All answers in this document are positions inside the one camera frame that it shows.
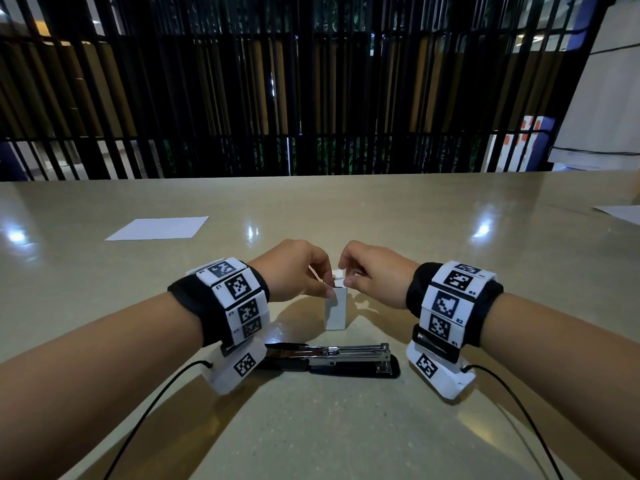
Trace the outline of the white and blue board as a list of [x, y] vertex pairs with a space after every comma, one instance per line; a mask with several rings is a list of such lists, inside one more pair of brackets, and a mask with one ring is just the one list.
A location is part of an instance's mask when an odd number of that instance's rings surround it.
[[482, 172], [488, 172], [490, 159], [495, 147], [500, 149], [496, 172], [533, 172], [537, 171], [556, 119], [548, 116], [524, 116], [516, 133], [507, 133], [503, 140], [496, 143], [496, 135], [491, 135], [484, 153]]

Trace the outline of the white paper sheet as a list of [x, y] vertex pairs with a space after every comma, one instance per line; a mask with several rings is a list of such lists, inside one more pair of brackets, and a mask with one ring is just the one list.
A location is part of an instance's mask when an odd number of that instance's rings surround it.
[[148, 241], [190, 239], [206, 223], [208, 216], [135, 219], [105, 241]]
[[593, 208], [617, 219], [640, 226], [640, 205], [594, 206]]

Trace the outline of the person's left forearm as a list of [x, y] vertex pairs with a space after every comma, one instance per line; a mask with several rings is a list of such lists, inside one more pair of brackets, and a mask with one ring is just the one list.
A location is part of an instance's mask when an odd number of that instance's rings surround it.
[[56, 480], [203, 346], [165, 292], [0, 363], [0, 480]]

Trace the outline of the left marker-tag wristband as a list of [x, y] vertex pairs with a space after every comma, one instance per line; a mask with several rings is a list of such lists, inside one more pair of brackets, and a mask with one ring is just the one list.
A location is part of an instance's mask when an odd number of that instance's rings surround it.
[[199, 319], [203, 347], [216, 343], [225, 349], [240, 346], [270, 322], [265, 280], [233, 257], [190, 270], [167, 291]]

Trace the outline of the black slatted screen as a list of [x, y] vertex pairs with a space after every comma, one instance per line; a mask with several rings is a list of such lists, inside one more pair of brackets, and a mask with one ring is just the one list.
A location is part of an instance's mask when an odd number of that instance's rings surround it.
[[0, 0], [0, 182], [550, 169], [615, 0]]

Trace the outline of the person's left hand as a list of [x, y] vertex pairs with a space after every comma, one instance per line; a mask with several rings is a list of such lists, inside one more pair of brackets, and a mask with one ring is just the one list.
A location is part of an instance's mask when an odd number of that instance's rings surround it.
[[303, 281], [335, 286], [327, 252], [302, 239], [286, 239], [248, 265], [265, 282], [269, 303], [283, 303], [300, 296]]

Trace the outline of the marker-tag wristband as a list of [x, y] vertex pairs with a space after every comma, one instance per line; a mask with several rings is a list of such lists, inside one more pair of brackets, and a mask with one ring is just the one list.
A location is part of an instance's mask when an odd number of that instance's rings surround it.
[[199, 319], [203, 347], [216, 343], [225, 349], [240, 346], [270, 322], [265, 280], [233, 257], [190, 270], [167, 291]]
[[406, 305], [418, 318], [421, 334], [446, 354], [480, 347], [489, 311], [504, 293], [495, 278], [495, 273], [457, 261], [423, 263], [413, 274]]

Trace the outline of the right marker-tag wristband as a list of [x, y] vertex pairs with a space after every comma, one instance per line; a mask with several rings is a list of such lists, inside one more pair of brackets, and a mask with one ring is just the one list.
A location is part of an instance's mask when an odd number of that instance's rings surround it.
[[489, 311], [504, 293], [495, 278], [495, 273], [457, 261], [423, 263], [413, 274], [406, 305], [418, 318], [421, 334], [446, 354], [480, 347]]

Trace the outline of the person's right hand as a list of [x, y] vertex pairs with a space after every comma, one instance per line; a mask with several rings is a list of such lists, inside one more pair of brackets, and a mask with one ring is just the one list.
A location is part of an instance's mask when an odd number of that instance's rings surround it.
[[349, 241], [339, 260], [339, 268], [344, 270], [345, 277], [361, 274], [379, 280], [380, 293], [366, 295], [398, 310], [408, 308], [407, 292], [419, 266], [393, 250], [360, 241]]

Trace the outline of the small white staple box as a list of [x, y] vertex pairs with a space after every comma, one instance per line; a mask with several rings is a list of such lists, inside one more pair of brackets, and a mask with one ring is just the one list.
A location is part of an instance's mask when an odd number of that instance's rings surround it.
[[344, 285], [345, 272], [332, 270], [335, 297], [324, 300], [324, 328], [326, 331], [342, 331], [347, 327], [348, 288]]

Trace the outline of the person's right forearm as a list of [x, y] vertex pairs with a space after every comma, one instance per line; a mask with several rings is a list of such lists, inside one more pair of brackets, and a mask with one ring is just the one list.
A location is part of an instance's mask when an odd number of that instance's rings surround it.
[[640, 479], [640, 343], [504, 292], [479, 346]]

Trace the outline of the black metal stapler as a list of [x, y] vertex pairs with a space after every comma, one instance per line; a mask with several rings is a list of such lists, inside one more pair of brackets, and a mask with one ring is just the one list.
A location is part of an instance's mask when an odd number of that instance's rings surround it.
[[313, 346], [297, 343], [267, 344], [258, 370], [309, 372], [347, 378], [396, 379], [401, 370], [388, 343], [364, 346]]

